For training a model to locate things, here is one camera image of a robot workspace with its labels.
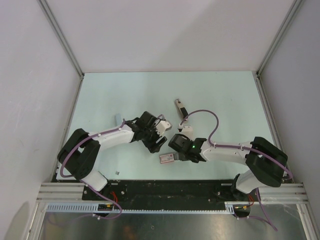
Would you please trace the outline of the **red white staple box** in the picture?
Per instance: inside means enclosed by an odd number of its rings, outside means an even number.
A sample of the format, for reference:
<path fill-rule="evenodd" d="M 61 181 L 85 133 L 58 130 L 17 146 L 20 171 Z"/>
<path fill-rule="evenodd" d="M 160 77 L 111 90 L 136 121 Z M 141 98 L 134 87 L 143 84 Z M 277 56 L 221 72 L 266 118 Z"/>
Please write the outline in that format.
<path fill-rule="evenodd" d="M 167 153 L 159 156 L 160 164 L 172 163 L 180 159 L 179 153 Z"/>

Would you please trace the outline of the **beige deli stapler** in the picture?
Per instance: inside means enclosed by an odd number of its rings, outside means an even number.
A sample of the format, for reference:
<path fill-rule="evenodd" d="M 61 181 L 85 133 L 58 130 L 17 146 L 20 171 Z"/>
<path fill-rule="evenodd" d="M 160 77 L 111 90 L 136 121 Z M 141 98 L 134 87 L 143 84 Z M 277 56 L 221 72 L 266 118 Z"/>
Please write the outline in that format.
<path fill-rule="evenodd" d="M 185 108 L 184 104 L 182 103 L 182 101 L 179 98 L 176 98 L 174 103 L 175 103 L 177 112 L 178 112 L 181 120 L 183 121 L 183 123 L 187 123 L 188 122 L 187 116 L 189 113 L 188 113 L 187 109 Z"/>

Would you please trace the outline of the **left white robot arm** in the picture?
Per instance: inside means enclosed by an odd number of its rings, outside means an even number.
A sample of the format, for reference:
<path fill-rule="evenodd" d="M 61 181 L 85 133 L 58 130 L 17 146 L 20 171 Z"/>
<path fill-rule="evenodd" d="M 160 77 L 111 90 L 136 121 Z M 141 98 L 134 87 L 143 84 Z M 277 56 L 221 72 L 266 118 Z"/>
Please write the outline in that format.
<path fill-rule="evenodd" d="M 63 178 L 73 177 L 93 188 L 93 194 L 100 200 L 110 196 L 111 188 L 107 178 L 95 169 L 98 154 L 122 144 L 141 141 L 150 153 L 158 153 L 167 141 L 165 132 L 171 123 L 163 115 L 158 117 L 145 111 L 132 120 L 123 119 L 117 127 L 101 132 L 87 132 L 76 129 L 57 155 L 61 164 L 59 173 Z"/>

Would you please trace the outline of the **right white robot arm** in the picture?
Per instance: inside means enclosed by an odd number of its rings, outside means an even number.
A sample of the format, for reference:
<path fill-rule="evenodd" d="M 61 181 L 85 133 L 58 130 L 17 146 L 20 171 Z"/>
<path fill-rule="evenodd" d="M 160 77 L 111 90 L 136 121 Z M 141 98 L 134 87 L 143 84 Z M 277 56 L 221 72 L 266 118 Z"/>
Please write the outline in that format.
<path fill-rule="evenodd" d="M 168 146 L 176 151 L 181 161 L 193 163 L 219 160 L 248 167 L 244 173 L 235 176 L 229 189 L 237 201 L 243 201 L 248 194 L 260 187 L 279 188 L 284 178 L 288 156 L 263 137 L 253 141 L 232 144 L 210 142 L 206 138 L 190 139 L 184 134 L 175 134 Z"/>

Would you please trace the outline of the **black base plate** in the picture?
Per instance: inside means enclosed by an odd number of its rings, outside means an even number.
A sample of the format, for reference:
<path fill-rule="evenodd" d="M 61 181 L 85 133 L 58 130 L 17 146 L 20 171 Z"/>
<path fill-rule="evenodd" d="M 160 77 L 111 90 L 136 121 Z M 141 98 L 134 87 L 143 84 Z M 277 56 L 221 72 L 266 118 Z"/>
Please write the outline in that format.
<path fill-rule="evenodd" d="M 257 200 L 255 191 L 239 201 L 229 195 L 233 181 L 227 180 L 109 180 L 98 193 L 84 187 L 82 199 L 117 199 L 126 207 L 168 207 L 172 210 L 217 210 L 226 202 L 248 204 Z"/>

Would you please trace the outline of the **aluminium frame rails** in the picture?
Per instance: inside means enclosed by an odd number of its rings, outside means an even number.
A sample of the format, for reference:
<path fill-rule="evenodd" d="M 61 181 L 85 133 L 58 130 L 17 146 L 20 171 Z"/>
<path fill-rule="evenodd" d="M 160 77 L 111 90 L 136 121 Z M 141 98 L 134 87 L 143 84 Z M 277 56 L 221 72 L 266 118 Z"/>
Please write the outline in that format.
<path fill-rule="evenodd" d="M 320 237 L 320 232 L 315 226 L 311 210 L 309 207 L 309 199 L 305 187 L 301 183 L 293 183 L 288 180 L 289 172 L 284 174 L 280 187 L 262 186 L 256 188 L 255 195 L 257 200 L 249 200 L 249 203 L 236 203 L 227 201 L 225 203 L 233 205 L 234 216 L 236 219 L 251 219 L 251 209 L 254 206 L 263 208 L 266 205 L 295 205 L 299 214 L 300 221 L 303 226 L 304 234 L 309 240 L 317 240 Z M 34 226 L 30 230 L 30 238 L 32 240 L 43 239 L 45 233 L 45 223 L 52 222 L 52 214 L 59 212 L 46 212 L 47 204 L 49 203 L 107 203 L 119 209 L 119 213 L 77 213 L 79 218 L 92 217 L 100 219 L 115 219 L 123 215 L 122 207 L 118 200 L 105 197 L 103 200 L 83 200 L 82 195 L 84 188 L 88 187 L 95 194 L 95 191 L 90 186 L 84 183 L 75 182 L 50 182 L 43 183 L 40 187 L 40 192 L 36 201 L 36 211 L 34 215 Z"/>

